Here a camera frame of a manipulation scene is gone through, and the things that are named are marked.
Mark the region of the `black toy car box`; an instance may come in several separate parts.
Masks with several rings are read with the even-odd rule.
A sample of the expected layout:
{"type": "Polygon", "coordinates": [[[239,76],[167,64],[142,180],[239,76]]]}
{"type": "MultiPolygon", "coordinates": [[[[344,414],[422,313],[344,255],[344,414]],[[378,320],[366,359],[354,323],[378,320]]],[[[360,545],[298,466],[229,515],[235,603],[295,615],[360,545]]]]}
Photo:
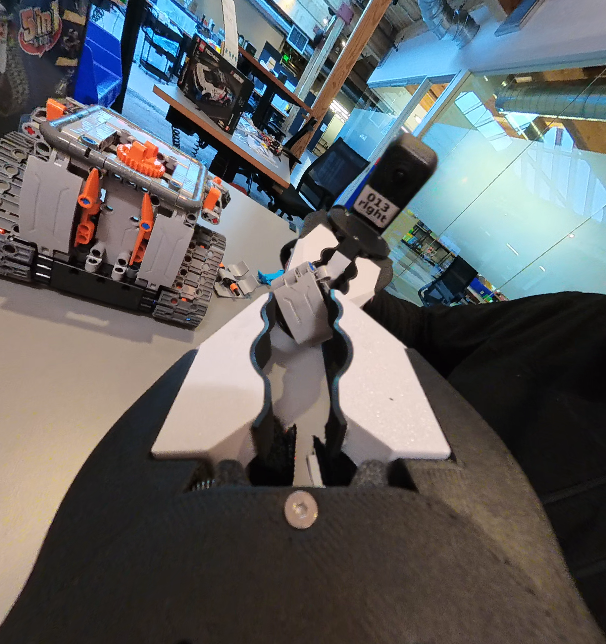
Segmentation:
{"type": "Polygon", "coordinates": [[[178,87],[221,130],[232,135],[248,107],[254,83],[195,34],[186,51],[178,87]]]}

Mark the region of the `black office chair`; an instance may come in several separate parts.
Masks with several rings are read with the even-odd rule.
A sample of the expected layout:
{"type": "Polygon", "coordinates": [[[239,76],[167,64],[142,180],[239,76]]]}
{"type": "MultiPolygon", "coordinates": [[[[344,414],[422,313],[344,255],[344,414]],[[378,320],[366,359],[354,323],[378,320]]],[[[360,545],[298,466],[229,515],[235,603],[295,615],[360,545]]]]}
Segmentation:
{"type": "Polygon", "coordinates": [[[455,257],[438,278],[418,290],[422,305],[431,307],[459,303],[465,297],[468,286],[477,275],[477,269],[462,257],[455,257]]]}
{"type": "Polygon", "coordinates": [[[328,210],[337,197],[363,172],[369,162],[342,137],[303,172],[297,187],[289,186],[276,194],[268,209],[285,214],[290,220],[304,219],[309,213],[328,210]]]}

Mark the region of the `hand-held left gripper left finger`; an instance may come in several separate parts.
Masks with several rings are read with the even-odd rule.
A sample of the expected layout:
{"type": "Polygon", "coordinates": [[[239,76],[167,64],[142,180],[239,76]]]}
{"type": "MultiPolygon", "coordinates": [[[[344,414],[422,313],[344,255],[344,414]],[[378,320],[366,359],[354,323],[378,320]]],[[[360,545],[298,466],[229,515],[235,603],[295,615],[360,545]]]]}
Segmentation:
{"type": "Polygon", "coordinates": [[[158,459],[252,461],[275,440],[271,358],[273,294],[260,296],[197,349],[152,454],[158,459]]]}

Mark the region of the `wooden desk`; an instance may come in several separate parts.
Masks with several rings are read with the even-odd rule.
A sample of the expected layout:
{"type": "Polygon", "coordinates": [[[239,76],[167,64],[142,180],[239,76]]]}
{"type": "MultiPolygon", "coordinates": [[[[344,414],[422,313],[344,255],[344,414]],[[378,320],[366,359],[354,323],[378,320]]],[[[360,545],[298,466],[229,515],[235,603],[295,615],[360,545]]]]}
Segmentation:
{"type": "Polygon", "coordinates": [[[211,118],[188,100],[176,85],[169,85],[166,90],[161,86],[154,85],[153,92],[170,107],[206,132],[208,136],[214,138],[218,151],[224,151],[228,155],[243,159],[258,173],[267,176],[283,189],[290,185],[290,166],[287,158],[276,159],[274,162],[267,161],[265,157],[241,140],[236,133],[231,135],[221,130],[211,118]]]}

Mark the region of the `person's right forearm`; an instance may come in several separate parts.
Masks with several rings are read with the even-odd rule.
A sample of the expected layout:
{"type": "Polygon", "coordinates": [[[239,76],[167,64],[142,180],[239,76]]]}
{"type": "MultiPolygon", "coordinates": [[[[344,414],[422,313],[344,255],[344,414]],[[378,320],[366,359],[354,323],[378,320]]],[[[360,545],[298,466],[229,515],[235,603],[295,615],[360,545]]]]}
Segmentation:
{"type": "Polygon", "coordinates": [[[593,389],[606,382],[606,294],[560,292],[505,302],[418,307],[386,291],[364,310],[444,377],[457,368],[522,368],[593,389]]]}

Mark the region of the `small grey orange brick part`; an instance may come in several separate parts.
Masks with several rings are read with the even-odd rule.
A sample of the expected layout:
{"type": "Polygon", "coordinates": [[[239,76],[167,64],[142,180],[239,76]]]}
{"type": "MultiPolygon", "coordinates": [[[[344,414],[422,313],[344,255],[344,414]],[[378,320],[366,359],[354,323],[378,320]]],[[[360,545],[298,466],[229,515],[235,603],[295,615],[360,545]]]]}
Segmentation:
{"type": "Polygon", "coordinates": [[[236,300],[249,298],[259,286],[258,279],[245,262],[221,263],[218,266],[213,291],[220,298],[236,300]]]}

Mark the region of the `slanted wooden beam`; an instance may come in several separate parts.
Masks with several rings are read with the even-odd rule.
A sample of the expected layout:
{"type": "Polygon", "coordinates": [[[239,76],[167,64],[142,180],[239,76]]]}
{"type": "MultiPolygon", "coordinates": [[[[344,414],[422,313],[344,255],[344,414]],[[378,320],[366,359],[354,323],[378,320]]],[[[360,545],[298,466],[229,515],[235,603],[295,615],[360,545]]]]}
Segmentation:
{"type": "Polygon", "coordinates": [[[365,7],[359,21],[356,23],[355,29],[347,40],[346,46],[332,67],[311,108],[307,121],[310,122],[312,118],[316,119],[314,127],[291,148],[292,155],[298,160],[305,152],[309,141],[330,108],[331,102],[336,98],[390,4],[390,1],[370,1],[365,7]]]}

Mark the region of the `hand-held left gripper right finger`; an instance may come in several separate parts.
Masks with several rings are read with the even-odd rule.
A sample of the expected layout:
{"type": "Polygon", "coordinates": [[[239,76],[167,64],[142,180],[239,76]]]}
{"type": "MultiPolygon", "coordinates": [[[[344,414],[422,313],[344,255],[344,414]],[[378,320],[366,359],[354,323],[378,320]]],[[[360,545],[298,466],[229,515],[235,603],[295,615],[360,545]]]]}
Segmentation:
{"type": "Polygon", "coordinates": [[[334,329],[346,361],[331,385],[339,450],[351,461],[444,461],[451,447],[405,345],[337,290],[334,329]]]}

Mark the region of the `blue storage bin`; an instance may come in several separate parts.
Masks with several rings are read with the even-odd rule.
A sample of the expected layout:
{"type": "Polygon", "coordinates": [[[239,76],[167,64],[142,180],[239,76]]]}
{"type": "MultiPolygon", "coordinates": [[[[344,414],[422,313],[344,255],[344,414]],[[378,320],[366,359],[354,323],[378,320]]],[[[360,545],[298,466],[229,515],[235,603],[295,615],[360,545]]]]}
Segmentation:
{"type": "Polygon", "coordinates": [[[111,3],[90,9],[73,98],[86,105],[110,108],[121,93],[123,18],[111,3]]]}

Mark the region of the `black metal post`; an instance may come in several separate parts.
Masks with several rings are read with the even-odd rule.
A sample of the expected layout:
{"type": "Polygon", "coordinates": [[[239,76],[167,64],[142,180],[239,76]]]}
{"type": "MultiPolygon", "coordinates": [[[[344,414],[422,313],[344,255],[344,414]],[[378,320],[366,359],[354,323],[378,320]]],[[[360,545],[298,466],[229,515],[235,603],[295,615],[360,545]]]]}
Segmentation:
{"type": "Polygon", "coordinates": [[[122,112],[129,84],[130,72],[134,61],[139,30],[146,11],[146,1],[127,1],[121,35],[121,92],[112,104],[112,109],[122,112]]]}

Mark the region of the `silver air duct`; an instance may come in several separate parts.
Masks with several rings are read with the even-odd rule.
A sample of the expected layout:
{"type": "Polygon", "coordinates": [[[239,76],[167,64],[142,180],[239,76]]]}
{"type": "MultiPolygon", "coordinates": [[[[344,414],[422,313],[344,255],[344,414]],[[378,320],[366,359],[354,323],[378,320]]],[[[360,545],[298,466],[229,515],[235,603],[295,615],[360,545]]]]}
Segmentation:
{"type": "Polygon", "coordinates": [[[498,111],[606,122],[606,79],[512,83],[495,99],[498,111]]]}

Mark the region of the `grey orange toy tank robot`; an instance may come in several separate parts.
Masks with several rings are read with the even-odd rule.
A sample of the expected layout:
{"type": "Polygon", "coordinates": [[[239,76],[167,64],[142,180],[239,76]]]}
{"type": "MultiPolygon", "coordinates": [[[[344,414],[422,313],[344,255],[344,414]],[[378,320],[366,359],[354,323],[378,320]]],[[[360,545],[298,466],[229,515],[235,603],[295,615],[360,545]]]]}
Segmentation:
{"type": "Polygon", "coordinates": [[[230,194],[100,105],[49,99],[0,139],[0,276],[174,325],[202,322],[230,194]]]}

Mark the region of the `grey toy brick panel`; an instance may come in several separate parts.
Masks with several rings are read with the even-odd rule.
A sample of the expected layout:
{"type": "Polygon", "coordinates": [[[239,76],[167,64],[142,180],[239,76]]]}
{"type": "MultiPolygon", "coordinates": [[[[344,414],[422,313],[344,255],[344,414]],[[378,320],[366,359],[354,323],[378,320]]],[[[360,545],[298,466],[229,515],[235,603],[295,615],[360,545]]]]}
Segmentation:
{"type": "Polygon", "coordinates": [[[303,262],[276,277],[271,289],[282,326],[294,342],[312,346],[331,338],[325,292],[312,263],[303,262]]]}

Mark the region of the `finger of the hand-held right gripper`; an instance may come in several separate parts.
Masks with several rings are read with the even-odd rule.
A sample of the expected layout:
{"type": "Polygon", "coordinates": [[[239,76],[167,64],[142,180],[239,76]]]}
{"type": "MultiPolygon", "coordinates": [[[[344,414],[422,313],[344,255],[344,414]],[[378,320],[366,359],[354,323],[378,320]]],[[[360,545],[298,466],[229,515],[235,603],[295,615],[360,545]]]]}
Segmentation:
{"type": "Polygon", "coordinates": [[[340,239],[325,225],[318,225],[309,234],[299,237],[282,282],[298,282],[307,278],[312,282],[338,282],[346,270],[346,259],[333,260],[340,239]]]}
{"type": "Polygon", "coordinates": [[[333,255],[333,289],[344,293],[360,309],[372,300],[384,271],[383,259],[358,256],[353,260],[337,251],[333,255]]]}

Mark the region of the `blue robot kit box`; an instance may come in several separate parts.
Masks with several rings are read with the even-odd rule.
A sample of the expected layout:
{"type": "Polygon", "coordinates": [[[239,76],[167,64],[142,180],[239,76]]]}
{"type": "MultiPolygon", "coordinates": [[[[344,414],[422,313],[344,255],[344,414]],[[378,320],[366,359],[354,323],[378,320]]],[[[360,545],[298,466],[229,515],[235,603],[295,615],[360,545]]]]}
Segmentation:
{"type": "Polygon", "coordinates": [[[91,1],[0,1],[0,137],[49,98],[71,96],[91,1]]]}

